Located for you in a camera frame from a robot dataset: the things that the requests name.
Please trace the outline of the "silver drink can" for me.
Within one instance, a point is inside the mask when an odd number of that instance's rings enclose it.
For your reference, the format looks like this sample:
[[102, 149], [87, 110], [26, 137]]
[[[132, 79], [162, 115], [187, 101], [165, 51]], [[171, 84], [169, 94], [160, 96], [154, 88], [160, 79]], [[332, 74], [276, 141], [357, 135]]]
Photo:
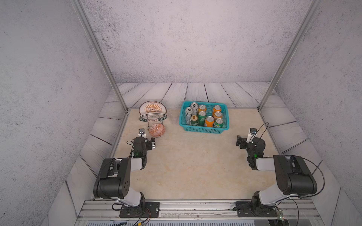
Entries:
[[185, 109], [185, 122], [187, 125], [190, 125], [191, 117], [193, 116], [193, 108], [186, 107]]
[[199, 105], [196, 102], [191, 103], [190, 107], [192, 108], [192, 114], [197, 115], [198, 114], [198, 108]]

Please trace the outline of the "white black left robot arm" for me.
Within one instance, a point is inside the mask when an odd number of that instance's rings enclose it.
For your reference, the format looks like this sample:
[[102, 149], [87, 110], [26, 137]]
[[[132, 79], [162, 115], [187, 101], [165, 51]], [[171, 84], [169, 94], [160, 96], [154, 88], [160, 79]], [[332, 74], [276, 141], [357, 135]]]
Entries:
[[145, 210], [143, 193], [131, 188], [131, 172], [146, 167], [148, 151], [155, 149], [155, 138], [136, 137], [129, 157], [104, 159], [93, 188], [96, 198], [115, 200], [126, 207]]

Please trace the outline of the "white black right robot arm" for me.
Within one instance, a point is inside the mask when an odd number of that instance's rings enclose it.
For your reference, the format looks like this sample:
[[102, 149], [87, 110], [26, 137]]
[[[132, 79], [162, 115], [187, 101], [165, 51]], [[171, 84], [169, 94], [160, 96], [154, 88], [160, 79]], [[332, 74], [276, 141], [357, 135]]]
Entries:
[[232, 209], [238, 217], [283, 219], [277, 205], [291, 197], [310, 197], [317, 194], [317, 183], [301, 156], [264, 156], [266, 143], [262, 138], [237, 136], [236, 145], [246, 150], [252, 170], [275, 173], [276, 183], [263, 191], [256, 191], [251, 201], [235, 202]]

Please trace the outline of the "green gold beer can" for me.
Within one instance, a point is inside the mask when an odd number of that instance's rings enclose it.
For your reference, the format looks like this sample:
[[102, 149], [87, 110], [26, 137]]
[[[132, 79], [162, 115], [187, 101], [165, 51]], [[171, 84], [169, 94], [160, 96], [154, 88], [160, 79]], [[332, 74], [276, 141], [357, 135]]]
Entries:
[[197, 115], [192, 115], [189, 122], [190, 122], [191, 126], [198, 126], [199, 125], [198, 116]]

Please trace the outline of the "teal plastic basket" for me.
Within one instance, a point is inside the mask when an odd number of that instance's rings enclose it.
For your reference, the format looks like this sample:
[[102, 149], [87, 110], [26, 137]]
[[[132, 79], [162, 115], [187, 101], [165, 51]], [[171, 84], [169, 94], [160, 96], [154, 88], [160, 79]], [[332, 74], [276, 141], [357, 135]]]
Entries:
[[185, 101], [179, 125], [185, 131], [221, 134], [230, 127], [228, 107], [222, 103]]

